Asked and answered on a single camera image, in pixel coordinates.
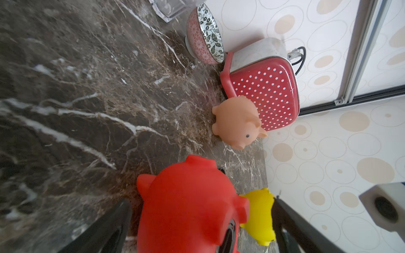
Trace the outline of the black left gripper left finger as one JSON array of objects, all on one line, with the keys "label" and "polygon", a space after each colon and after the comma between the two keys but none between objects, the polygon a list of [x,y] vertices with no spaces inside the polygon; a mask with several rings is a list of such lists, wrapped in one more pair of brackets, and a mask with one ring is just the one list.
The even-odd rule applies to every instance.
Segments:
[{"label": "black left gripper left finger", "polygon": [[129,231],[132,208],[128,199],[120,200],[61,253],[121,253]]}]

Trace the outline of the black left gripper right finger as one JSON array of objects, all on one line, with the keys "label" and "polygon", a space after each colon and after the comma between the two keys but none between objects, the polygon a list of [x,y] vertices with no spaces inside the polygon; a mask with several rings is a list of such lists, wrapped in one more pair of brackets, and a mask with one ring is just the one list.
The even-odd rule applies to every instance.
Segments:
[{"label": "black left gripper right finger", "polygon": [[271,214],[280,253],[343,252],[279,197],[274,199]]}]

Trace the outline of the red piggy bank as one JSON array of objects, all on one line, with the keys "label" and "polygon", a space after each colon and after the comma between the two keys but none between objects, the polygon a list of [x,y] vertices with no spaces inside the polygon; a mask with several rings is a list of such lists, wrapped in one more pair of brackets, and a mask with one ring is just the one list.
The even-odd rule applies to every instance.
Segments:
[{"label": "red piggy bank", "polygon": [[214,160],[190,155],[158,175],[142,174],[140,253],[235,253],[250,203]]}]

